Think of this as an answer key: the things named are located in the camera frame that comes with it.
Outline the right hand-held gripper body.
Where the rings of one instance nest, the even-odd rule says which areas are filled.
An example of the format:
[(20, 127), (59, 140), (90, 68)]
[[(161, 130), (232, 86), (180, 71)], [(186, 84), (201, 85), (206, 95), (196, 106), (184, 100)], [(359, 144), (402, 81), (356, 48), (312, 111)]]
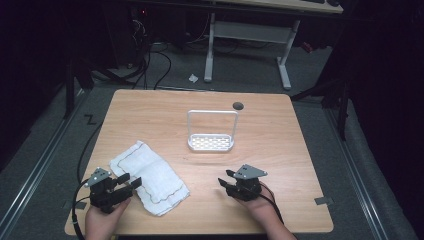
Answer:
[(248, 164), (242, 165), (234, 172), (236, 183), (231, 188), (225, 189), (227, 195), (242, 201), (256, 199), (261, 193), (259, 178), (267, 176), (268, 173)]

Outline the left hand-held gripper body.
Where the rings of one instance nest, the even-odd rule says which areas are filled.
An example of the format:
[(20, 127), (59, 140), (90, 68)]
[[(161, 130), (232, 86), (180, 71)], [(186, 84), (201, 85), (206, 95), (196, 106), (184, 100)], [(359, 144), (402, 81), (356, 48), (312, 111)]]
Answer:
[(111, 177), (110, 171), (98, 167), (84, 183), (84, 187), (90, 189), (90, 204), (107, 214), (113, 212), (115, 205), (133, 195), (131, 185), (116, 190), (115, 187), (118, 185), (116, 179)]

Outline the white cloth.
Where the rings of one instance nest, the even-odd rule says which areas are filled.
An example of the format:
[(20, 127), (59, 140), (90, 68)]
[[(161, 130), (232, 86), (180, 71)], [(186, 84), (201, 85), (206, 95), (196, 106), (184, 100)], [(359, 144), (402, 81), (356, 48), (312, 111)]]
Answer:
[(190, 196), (188, 187), (168, 162), (142, 141), (112, 159), (109, 166), (116, 176), (129, 173), (131, 181), (141, 179), (137, 194), (154, 216), (168, 213)]

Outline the white towel rack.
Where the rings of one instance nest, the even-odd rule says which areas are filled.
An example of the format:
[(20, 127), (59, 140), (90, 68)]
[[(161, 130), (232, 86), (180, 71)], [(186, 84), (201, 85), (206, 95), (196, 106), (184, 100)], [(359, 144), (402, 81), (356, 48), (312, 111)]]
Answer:
[(239, 114), (232, 110), (189, 110), (187, 144), (195, 152), (229, 152)]

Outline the person's right hand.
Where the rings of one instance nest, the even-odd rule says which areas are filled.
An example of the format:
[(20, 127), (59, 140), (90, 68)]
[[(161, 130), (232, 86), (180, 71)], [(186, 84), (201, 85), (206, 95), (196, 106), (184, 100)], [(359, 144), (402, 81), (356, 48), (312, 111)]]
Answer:
[(279, 221), (273, 207), (273, 203), (275, 202), (274, 194), (265, 187), (262, 187), (261, 194), (265, 196), (265, 198), (258, 197), (251, 201), (242, 201), (237, 199), (237, 202), (244, 206), (250, 215), (260, 224)]

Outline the person's left hand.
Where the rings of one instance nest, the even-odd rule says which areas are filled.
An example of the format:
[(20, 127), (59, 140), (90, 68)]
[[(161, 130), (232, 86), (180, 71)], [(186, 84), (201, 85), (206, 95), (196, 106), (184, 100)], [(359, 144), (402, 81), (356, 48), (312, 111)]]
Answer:
[(85, 240), (110, 240), (131, 199), (118, 204), (112, 213), (91, 206), (85, 216)]

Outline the black metal stand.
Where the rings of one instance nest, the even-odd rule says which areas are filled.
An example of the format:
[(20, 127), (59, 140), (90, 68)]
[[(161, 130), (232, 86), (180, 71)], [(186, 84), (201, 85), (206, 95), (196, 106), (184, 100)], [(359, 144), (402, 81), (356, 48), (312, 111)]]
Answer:
[(322, 95), (321, 105), (323, 108), (338, 108), (338, 117), (336, 120), (336, 130), (340, 138), (345, 141), (345, 124), (348, 117), (350, 81), (335, 79), (325, 83), (318, 84), (301, 93), (290, 97), (292, 101), (299, 101), (307, 96)]

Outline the white-legged desk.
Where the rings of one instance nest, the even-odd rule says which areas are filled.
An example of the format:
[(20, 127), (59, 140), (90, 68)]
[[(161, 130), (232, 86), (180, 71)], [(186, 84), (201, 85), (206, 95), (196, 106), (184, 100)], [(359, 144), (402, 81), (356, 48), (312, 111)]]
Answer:
[[(333, 0), (208, 0), (211, 7), (259, 7), (267, 10), (285, 10), (289, 13), (341, 15), (344, 9)], [(281, 82), (285, 90), (291, 89), (286, 61), (295, 40), (300, 18), (296, 17), (289, 26), (270, 26), (260, 23), (242, 23), (240, 21), (216, 20), (215, 12), (209, 18), (208, 51), (206, 56), (204, 81), (213, 79), (214, 41), (216, 38), (248, 40), (265, 43), (277, 43), (285, 46), (282, 54), (276, 58)]]

